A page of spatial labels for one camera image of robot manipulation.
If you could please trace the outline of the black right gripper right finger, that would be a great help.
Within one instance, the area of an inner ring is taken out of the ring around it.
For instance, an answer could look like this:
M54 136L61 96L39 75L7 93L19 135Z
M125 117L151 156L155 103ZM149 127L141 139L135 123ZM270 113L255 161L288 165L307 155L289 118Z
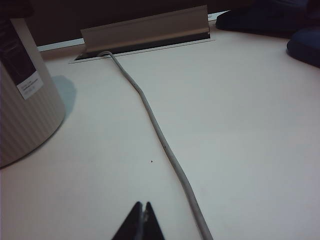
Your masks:
M147 202L143 219L144 240L165 240L161 227L150 202Z

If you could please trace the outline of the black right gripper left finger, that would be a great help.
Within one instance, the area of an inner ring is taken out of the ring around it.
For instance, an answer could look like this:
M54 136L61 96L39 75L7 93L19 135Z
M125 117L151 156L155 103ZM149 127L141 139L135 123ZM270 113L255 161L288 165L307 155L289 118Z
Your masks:
M142 240L143 239L143 205L136 202L129 214L113 236L112 240Z

